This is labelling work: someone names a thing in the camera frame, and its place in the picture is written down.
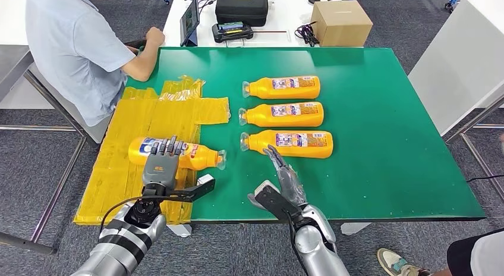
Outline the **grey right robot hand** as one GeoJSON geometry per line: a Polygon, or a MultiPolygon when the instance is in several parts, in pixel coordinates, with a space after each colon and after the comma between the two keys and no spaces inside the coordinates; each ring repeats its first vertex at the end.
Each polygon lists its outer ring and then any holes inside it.
{"type": "Polygon", "coordinates": [[[263,149],[263,153],[270,158],[275,167],[281,186],[280,194],[294,206],[303,208],[307,205],[307,196],[297,173],[285,162],[277,149],[268,145],[263,149]]]}

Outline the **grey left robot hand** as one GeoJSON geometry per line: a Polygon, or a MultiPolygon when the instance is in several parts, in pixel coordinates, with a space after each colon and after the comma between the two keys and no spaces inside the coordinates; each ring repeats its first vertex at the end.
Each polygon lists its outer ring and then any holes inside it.
{"type": "Polygon", "coordinates": [[[177,140],[177,135],[153,142],[142,173],[145,187],[149,184],[160,184],[166,190],[175,188],[183,144],[183,141],[177,140]]]}

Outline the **person's hand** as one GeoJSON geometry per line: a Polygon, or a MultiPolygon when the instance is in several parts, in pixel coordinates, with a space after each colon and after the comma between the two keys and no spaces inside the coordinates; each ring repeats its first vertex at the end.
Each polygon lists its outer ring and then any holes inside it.
{"type": "Polygon", "coordinates": [[[165,41],[165,35],[157,27],[151,27],[146,33],[146,45],[160,47],[165,41]]]}

